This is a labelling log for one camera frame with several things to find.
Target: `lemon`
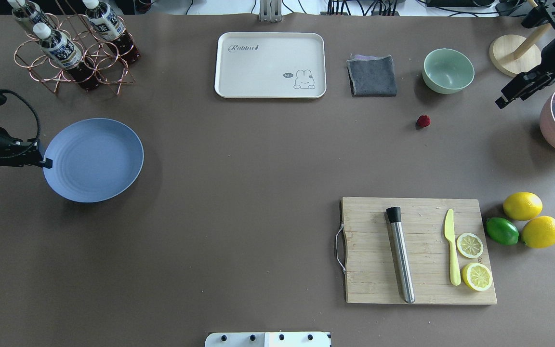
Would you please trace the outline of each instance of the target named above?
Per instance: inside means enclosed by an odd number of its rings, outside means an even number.
[[[520,191],[509,195],[502,203],[504,213],[511,219],[529,220],[537,217],[543,210],[541,199],[533,193]]]
[[[478,292],[482,292],[491,287],[491,271],[487,266],[478,262],[471,262],[462,269],[462,279],[464,283]]]
[[[483,242],[473,233],[463,233],[455,243],[464,257],[476,259],[483,254]]]
[[[522,241],[528,247],[546,248],[555,244],[555,219],[542,215],[526,223]]]

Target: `black cable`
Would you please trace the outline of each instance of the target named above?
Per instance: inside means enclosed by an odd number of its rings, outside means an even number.
[[[379,2],[378,0],[375,0],[374,2],[372,2],[372,3],[370,4],[370,6],[368,7],[368,10],[365,11],[365,13],[363,13],[363,15],[368,15],[368,13],[370,12],[370,9],[372,9],[372,13],[374,13],[374,9],[376,8],[376,4],[377,4],[378,2]]]
[[[471,0],[471,2],[472,2],[473,4],[475,4],[476,7],[489,7],[489,5],[487,5],[487,6],[479,5],[479,4],[476,2],[476,0]]]
[[[363,5],[361,5],[361,2],[359,0],[357,0],[357,4],[359,4],[359,7],[361,7],[361,15],[363,15]]]
[[[284,7],[286,7],[291,13],[295,12],[290,7],[286,6],[286,4],[284,4],[284,0],[282,0],[282,5],[284,5]]]
[[[38,128],[38,131],[36,132],[36,138],[35,141],[38,141],[40,138],[40,119],[38,118],[38,113],[36,112],[36,110],[33,109],[33,107],[31,107],[31,105],[29,105],[29,103],[27,102],[27,100],[23,99],[22,96],[18,95],[17,93],[8,90],[8,89],[0,89],[0,94],[12,94],[16,97],[18,97],[18,99],[20,101],[22,101],[25,105],[27,105],[27,107],[29,108],[29,110],[31,110],[31,112],[33,113],[33,116],[36,119],[36,125]],[[31,149],[31,146],[27,146],[27,148],[23,149],[22,151],[18,152],[17,154],[11,155],[11,156],[5,156],[5,157],[0,157],[0,160],[9,160],[10,158],[15,158],[18,156],[22,156],[23,154],[29,152],[29,150]]]
[[[348,7],[348,2],[346,2],[346,0],[342,1],[342,9],[340,10],[340,14],[344,14],[344,5],[346,5],[346,13],[348,13],[348,15],[352,15],[352,13],[350,13],[350,7]]]
[[[187,15],[187,13],[190,11],[190,9],[192,8],[192,5],[194,5],[194,0],[192,0],[192,2],[190,3],[190,6],[187,8],[187,11],[185,12],[185,15]]]
[[[304,6],[301,4],[301,0],[297,0],[299,2],[299,6],[301,7],[301,11],[303,11],[305,14],[308,14],[305,9]]]
[[[454,15],[458,15],[458,14],[469,14],[469,15],[478,17],[478,15],[476,15],[475,13],[452,13],[452,14],[449,14],[447,17],[453,17]]]

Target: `metal handle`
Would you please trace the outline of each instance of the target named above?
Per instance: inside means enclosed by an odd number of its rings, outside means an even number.
[[[404,301],[412,304],[414,303],[414,287],[412,286],[412,278],[410,277],[410,265],[408,264],[404,231],[401,228],[400,222],[391,223],[391,229],[394,232],[394,246],[395,252],[397,253],[399,278],[401,279]]]
[[[342,264],[342,262],[340,261],[340,257],[337,254],[337,239],[340,233],[344,234],[344,222],[340,224],[340,229],[337,231],[337,234],[335,234],[335,259],[337,259],[337,263],[340,264],[340,266],[342,267],[342,272],[346,274],[346,267],[344,266],[344,264]]]

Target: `yellow knife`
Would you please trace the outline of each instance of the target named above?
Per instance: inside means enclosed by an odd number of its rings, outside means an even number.
[[[458,250],[455,248],[455,229],[453,228],[453,209],[447,211],[445,217],[445,239],[449,241],[449,274],[453,285],[460,285],[460,264],[458,264]]]

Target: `bottle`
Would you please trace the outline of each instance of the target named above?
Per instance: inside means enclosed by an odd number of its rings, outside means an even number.
[[[40,6],[35,2],[25,0],[8,0],[12,7],[14,19],[25,29],[26,33],[33,35],[33,26],[38,23],[44,23],[55,29],[48,17],[42,12]]]
[[[141,57],[141,53],[134,45],[134,40],[132,40],[123,22],[119,20],[113,9],[108,4],[99,0],[83,0],[83,2],[87,7],[85,14],[91,26],[100,34],[102,39],[117,47],[115,49],[110,44],[106,45],[112,53],[117,54],[119,51],[121,58],[128,64],[137,61]]]
[[[79,47],[59,30],[51,29],[44,23],[33,26],[38,36],[40,48],[55,65],[70,73],[74,81],[84,90],[92,90],[100,85],[95,76],[93,63],[84,57]]]

